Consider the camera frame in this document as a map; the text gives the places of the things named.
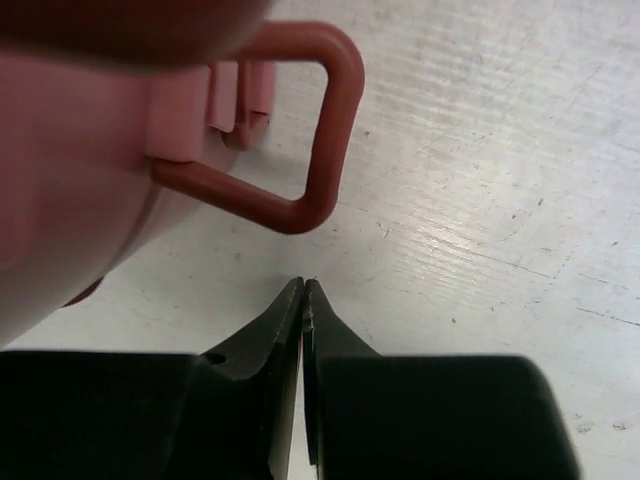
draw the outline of pink plastic object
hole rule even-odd
[[[234,62],[143,76],[0,52],[0,344],[198,205],[154,184],[145,154],[227,171],[237,91]]]

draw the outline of blurry foreground object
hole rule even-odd
[[[145,69],[209,64],[255,34],[270,0],[3,0],[0,46]]]
[[[139,3],[128,7],[134,10],[133,19],[142,15],[136,10],[142,8]],[[229,9],[232,3],[243,4],[233,10],[228,25],[223,23],[231,28],[243,18],[249,30],[252,15],[266,8],[257,1],[195,5],[205,8],[210,3]],[[100,5],[104,9],[110,4]],[[180,62],[154,56],[163,45],[152,36],[144,37],[149,39],[144,51],[139,50],[145,45],[140,38],[118,43],[112,34],[115,43],[102,44],[102,27],[91,33],[86,52],[78,50],[79,43],[65,43],[76,37],[65,34],[58,43],[51,41],[62,32],[65,23],[55,21],[62,13],[51,13],[48,29],[34,27],[44,22],[42,12],[53,8],[49,4],[33,17],[33,24],[22,17],[13,27],[2,23],[7,18],[0,20],[6,44],[28,39],[17,50],[0,51],[0,344],[55,309],[86,297],[111,269],[203,202],[285,234],[319,226],[335,207],[364,86],[362,60],[351,40],[327,24],[266,22],[248,43],[226,54],[229,45],[236,46],[233,35],[222,42],[218,31],[213,41],[203,42],[205,30],[216,32],[208,20],[211,15],[177,15],[174,25],[167,16],[170,5],[161,2],[147,12],[144,28],[170,23],[171,38],[176,29],[191,32],[188,26],[196,24],[192,33],[206,50],[187,42],[188,56],[178,44],[171,53],[175,58],[192,63],[225,56],[153,73],[68,63],[55,53],[72,48],[69,54],[75,56],[69,59],[75,60],[87,53],[99,60],[154,66]],[[26,15],[24,8],[20,4],[12,18]],[[56,8],[64,11],[60,3]],[[122,33],[133,20],[121,18],[118,8],[102,13],[109,19],[105,25]],[[74,31],[91,30],[99,18],[96,12],[76,19]],[[240,12],[246,15],[237,16]],[[40,48],[45,44],[52,49]],[[34,53],[25,54],[24,45],[34,47]],[[127,45],[135,48],[129,51]],[[42,56],[48,51],[54,55]],[[317,62],[328,74],[306,190],[298,200],[227,174],[238,153],[253,147],[268,127],[274,62],[280,61]]]

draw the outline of small hole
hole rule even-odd
[[[211,365],[220,365],[227,361],[227,357],[220,353],[207,353],[205,357]]]

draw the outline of concrete floor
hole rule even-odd
[[[640,3],[281,1],[359,45],[340,204],[285,238],[202,209],[13,347],[199,352],[294,275],[385,353],[509,352],[546,373],[587,479],[640,478]],[[302,189],[321,69],[280,70],[235,173]],[[298,418],[290,478],[313,478]]]

